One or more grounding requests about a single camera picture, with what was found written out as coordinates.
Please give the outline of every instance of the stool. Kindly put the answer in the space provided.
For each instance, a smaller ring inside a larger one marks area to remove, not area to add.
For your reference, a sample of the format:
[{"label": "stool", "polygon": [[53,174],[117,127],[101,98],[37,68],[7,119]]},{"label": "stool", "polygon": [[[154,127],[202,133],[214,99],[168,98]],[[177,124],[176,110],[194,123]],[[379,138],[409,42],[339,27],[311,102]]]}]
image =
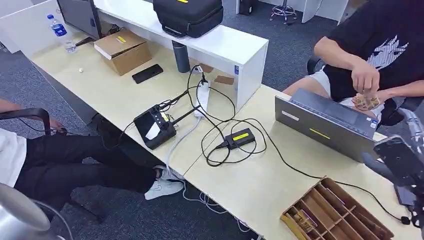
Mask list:
[{"label": "stool", "polygon": [[296,15],[296,12],[293,7],[287,6],[287,0],[284,0],[282,2],[282,5],[275,6],[272,8],[271,17],[269,17],[270,21],[274,20],[274,15],[284,16],[284,24],[287,25],[293,24],[293,22],[287,22],[288,16],[293,15],[294,20],[298,19],[298,16]]}]

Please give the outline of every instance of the black thermos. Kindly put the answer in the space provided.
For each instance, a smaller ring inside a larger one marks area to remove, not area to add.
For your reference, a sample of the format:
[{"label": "black thermos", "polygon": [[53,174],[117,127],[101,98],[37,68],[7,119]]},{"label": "black thermos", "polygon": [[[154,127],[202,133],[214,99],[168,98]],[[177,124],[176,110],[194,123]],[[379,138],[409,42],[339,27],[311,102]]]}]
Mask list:
[{"label": "black thermos", "polygon": [[175,54],[176,67],[180,73],[190,71],[189,53],[187,46],[176,41],[172,41],[173,53]]}]

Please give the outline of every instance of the black office chair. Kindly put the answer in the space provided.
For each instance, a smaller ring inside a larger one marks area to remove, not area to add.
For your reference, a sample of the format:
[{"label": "black office chair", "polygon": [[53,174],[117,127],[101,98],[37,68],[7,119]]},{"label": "black office chair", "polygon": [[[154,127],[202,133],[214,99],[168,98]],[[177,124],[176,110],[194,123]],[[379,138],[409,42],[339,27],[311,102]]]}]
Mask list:
[{"label": "black office chair", "polygon": [[[319,57],[313,56],[307,61],[307,74],[312,75],[316,72],[316,66],[321,61]],[[388,99],[384,103],[384,109],[381,111],[381,121],[377,129],[381,126],[394,126],[400,123],[404,117],[398,112],[398,108],[404,108],[415,112],[420,106],[424,97],[405,97],[398,107],[393,99]]]},{"label": "black office chair", "polygon": [[[38,118],[42,119],[42,122],[44,124],[45,135],[47,135],[47,136],[51,135],[50,116],[49,116],[49,113],[42,108],[27,108],[27,109],[22,109],[22,110],[8,111],[8,112],[0,113],[0,120],[27,118],[27,117],[38,117]],[[57,196],[53,199],[49,199],[49,200],[45,201],[45,203],[54,207],[55,209],[57,209],[59,211],[65,206],[65,203],[68,203],[71,206],[75,207],[76,209],[80,210],[81,212],[88,214],[91,217],[94,217],[94,219],[98,223],[101,223],[103,221],[103,219],[100,216],[96,215],[92,211],[85,208],[82,204],[73,200],[71,198],[71,192],[69,192],[69,194],[64,195],[64,196]],[[46,214],[47,214],[48,218],[50,220],[52,220],[54,215],[52,215],[50,212],[47,212]]]}]

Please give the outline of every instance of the plastic bottle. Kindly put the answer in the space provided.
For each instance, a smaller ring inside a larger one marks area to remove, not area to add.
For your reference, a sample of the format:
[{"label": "plastic bottle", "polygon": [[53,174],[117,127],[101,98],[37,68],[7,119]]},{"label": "plastic bottle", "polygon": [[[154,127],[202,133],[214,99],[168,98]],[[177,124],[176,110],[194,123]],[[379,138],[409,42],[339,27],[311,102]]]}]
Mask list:
[{"label": "plastic bottle", "polygon": [[66,31],[64,25],[58,21],[53,15],[47,15],[47,18],[51,20],[50,28],[53,30],[54,34],[60,38],[63,46],[65,47],[68,53],[73,53],[77,50],[75,43],[72,41],[72,38]]}]

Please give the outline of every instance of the chair armrest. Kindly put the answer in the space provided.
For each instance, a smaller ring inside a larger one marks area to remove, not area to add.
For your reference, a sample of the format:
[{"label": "chair armrest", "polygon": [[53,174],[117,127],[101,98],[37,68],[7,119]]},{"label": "chair armrest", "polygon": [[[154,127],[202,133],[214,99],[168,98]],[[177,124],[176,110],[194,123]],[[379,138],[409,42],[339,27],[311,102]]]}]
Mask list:
[{"label": "chair armrest", "polygon": [[317,56],[313,56],[311,57],[308,61],[307,61],[307,74],[308,75],[312,75],[315,73],[315,67],[317,66],[318,62],[321,60],[321,58],[317,57]]},{"label": "chair armrest", "polygon": [[16,111],[7,111],[0,113],[0,120],[6,119],[17,119],[17,118],[27,118],[27,117],[37,117],[40,118],[44,124],[44,131],[46,135],[51,135],[50,133],[50,116],[49,113],[42,108],[27,108]]},{"label": "chair armrest", "polygon": [[402,105],[400,105],[400,108],[415,112],[423,100],[423,96],[405,97],[405,100],[403,101]]}]

